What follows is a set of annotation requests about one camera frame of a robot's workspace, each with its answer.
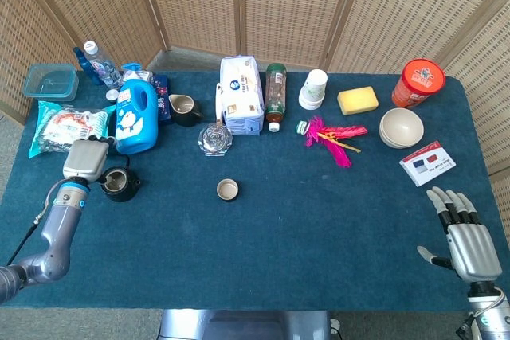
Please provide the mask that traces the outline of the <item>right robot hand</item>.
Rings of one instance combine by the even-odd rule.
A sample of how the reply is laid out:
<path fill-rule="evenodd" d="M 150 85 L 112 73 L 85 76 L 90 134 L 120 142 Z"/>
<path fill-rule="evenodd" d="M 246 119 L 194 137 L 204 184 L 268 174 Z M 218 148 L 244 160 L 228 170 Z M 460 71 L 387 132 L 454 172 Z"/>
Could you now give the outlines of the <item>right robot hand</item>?
<path fill-rule="evenodd" d="M 492 237 L 473 203 L 463 193 L 437 186 L 426 194 L 441 222 L 450 257 L 434 255 L 423 246 L 417 247 L 419 255 L 432 265 L 455 271 L 466 283 L 497 280 L 502 267 Z"/>

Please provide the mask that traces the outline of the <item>black teapot with handle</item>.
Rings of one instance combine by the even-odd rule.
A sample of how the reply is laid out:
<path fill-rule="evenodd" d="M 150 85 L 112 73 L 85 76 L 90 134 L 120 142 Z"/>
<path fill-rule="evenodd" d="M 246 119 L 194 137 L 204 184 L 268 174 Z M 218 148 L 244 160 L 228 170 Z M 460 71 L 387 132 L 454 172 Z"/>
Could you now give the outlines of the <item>black teapot with handle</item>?
<path fill-rule="evenodd" d="M 113 166 L 106 169 L 98 182 L 103 193 L 114 202 L 130 201 L 138 192 L 141 180 L 131 169 L 131 159 L 127 154 L 120 154 L 126 160 L 124 166 Z"/>

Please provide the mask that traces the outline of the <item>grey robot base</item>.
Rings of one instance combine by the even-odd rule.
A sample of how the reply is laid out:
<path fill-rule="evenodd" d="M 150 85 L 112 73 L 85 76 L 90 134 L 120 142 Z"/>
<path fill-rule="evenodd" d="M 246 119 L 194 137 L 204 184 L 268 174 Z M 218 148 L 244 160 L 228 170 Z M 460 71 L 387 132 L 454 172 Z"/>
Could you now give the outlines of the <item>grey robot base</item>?
<path fill-rule="evenodd" d="M 331 340 L 327 311 L 166 309 L 157 340 Z"/>

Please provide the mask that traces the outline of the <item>teal snack bag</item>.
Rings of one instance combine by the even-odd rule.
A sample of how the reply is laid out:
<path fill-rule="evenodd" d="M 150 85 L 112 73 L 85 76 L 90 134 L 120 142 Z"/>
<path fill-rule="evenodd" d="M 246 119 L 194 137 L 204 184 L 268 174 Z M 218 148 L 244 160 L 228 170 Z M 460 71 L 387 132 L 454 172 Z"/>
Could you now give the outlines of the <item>teal snack bag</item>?
<path fill-rule="evenodd" d="M 46 152 L 66 152 L 75 141 L 91 136 L 107 138 L 109 121 L 115 110 L 115 105 L 87 110 L 39 101 L 37 126 L 28 158 Z"/>

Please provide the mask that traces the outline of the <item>blue detergent jug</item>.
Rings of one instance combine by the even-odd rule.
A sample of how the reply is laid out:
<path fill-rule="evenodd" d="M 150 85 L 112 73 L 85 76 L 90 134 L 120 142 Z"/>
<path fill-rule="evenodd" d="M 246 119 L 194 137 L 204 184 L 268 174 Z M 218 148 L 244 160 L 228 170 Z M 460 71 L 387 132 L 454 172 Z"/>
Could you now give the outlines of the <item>blue detergent jug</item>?
<path fill-rule="evenodd" d="M 116 102 L 116 149 L 121 154 L 150 150 L 159 133 L 158 101 L 153 86 L 143 80 L 128 80 Z"/>

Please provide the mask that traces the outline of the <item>blue plastic bottle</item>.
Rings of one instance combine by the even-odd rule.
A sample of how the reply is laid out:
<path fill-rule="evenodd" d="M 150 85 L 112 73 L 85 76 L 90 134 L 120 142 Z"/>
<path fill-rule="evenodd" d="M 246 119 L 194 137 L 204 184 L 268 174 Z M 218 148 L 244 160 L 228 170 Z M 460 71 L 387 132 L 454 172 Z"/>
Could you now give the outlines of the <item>blue plastic bottle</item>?
<path fill-rule="evenodd" d="M 88 76 L 88 78 L 95 84 L 95 85 L 104 85 L 104 82 L 98 77 L 95 69 L 91 65 L 91 63 L 88 61 L 87 57 L 85 56 L 84 52 L 78 48 L 74 47 L 73 52 L 76 55 L 78 64 L 84 71 L 84 73 Z"/>

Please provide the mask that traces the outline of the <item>clear water bottle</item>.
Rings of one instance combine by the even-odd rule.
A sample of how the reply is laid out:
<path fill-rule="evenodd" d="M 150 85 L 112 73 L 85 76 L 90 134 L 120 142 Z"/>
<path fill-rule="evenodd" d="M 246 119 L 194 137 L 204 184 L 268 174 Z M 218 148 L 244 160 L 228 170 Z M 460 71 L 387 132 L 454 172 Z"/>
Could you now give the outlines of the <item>clear water bottle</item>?
<path fill-rule="evenodd" d="M 120 89 L 121 75 L 109 55 L 94 41 L 86 41 L 83 48 L 87 60 L 103 83 L 109 89 Z"/>

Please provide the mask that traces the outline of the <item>dark blue box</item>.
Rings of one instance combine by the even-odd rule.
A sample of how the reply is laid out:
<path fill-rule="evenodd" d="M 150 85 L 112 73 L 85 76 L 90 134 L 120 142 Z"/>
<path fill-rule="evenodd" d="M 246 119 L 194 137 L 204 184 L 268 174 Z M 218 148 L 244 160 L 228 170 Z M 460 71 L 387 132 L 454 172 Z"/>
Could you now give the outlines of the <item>dark blue box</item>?
<path fill-rule="evenodd" d="M 153 76 L 153 85 L 157 95 L 159 125 L 169 124 L 171 122 L 171 107 L 168 79 L 163 74 L 155 74 Z"/>

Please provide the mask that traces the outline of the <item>small white blue packet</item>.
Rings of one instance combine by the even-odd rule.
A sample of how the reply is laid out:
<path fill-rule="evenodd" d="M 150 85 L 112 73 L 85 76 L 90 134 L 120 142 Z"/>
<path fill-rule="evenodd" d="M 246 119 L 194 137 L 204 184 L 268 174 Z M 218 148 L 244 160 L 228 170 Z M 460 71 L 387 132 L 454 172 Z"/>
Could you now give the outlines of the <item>small white blue packet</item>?
<path fill-rule="evenodd" d="M 143 70 L 142 65 L 138 62 L 123 64 L 121 68 L 123 69 L 122 81 L 124 83 L 128 80 L 141 80 L 150 84 L 152 83 L 153 73 Z"/>

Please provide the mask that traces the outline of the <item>crumpled clear glass bowl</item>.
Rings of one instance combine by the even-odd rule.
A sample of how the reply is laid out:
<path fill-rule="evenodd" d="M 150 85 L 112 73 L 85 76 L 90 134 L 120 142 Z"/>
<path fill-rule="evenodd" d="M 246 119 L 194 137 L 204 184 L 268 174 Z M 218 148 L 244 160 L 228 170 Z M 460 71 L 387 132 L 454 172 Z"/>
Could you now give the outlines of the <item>crumpled clear glass bowl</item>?
<path fill-rule="evenodd" d="M 205 156 L 224 156 L 233 143 L 233 134 L 222 123 L 212 123 L 198 136 L 198 146 Z"/>

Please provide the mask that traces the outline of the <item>black teacup beige inside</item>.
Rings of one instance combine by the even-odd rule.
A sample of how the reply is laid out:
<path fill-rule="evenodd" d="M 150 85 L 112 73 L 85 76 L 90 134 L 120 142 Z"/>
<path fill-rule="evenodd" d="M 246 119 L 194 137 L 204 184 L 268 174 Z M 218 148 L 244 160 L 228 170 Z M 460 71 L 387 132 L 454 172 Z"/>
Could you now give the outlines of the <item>black teacup beige inside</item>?
<path fill-rule="evenodd" d="M 217 184 L 217 195 L 223 201 L 233 201 L 239 193 L 239 186 L 231 178 L 224 178 Z"/>

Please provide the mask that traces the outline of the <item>white tissue pack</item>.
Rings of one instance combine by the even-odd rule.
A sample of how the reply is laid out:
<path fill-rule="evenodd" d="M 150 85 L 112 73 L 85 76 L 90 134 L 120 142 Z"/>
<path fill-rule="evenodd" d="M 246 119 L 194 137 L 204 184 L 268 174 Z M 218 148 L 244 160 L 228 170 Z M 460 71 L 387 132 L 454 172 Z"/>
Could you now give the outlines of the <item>white tissue pack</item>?
<path fill-rule="evenodd" d="M 259 135 L 265 106 L 253 56 L 224 57 L 219 71 L 222 117 L 233 135 Z"/>

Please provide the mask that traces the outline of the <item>orange canister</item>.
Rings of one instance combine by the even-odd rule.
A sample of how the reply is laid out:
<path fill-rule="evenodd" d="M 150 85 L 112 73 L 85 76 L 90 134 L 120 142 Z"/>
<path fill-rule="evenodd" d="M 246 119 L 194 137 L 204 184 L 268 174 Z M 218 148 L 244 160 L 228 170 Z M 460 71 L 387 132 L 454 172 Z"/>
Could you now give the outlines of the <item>orange canister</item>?
<path fill-rule="evenodd" d="M 417 58 L 409 61 L 391 94 L 397 107 L 414 107 L 440 92 L 445 86 L 445 74 L 435 62 Z"/>

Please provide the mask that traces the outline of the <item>blue table cloth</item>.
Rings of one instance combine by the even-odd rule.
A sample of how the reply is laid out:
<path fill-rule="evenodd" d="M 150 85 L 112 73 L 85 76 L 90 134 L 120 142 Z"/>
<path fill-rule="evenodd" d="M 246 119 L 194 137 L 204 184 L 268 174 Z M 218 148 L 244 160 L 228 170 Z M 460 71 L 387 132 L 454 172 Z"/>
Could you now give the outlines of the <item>blue table cloth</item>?
<path fill-rule="evenodd" d="M 398 76 L 328 77 L 317 115 L 367 129 L 347 169 L 295 131 L 312 117 L 298 103 L 304 80 L 288 75 L 277 133 L 237 135 L 222 157 L 202 153 L 200 127 L 162 126 L 152 149 L 130 156 L 138 193 L 116 203 L 93 185 L 67 275 L 10 307 L 465 310 L 468 285 L 417 252 L 449 255 L 425 188 L 399 164 L 407 151 L 379 138 Z M 343 115 L 338 93 L 367 86 L 379 106 Z M 233 201 L 217 195 L 224 178 L 239 186 Z"/>

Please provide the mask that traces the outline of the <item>woven folding screen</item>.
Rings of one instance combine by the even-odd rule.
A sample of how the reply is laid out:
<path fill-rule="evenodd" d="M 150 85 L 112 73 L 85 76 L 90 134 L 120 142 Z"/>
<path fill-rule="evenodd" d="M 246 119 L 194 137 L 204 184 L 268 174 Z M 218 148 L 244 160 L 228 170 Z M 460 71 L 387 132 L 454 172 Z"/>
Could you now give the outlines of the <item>woven folding screen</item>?
<path fill-rule="evenodd" d="M 510 0 L 0 0 L 0 119 L 24 124 L 28 67 L 87 40 L 117 64 L 175 47 L 329 72 L 429 58 L 464 85 L 510 243 Z"/>

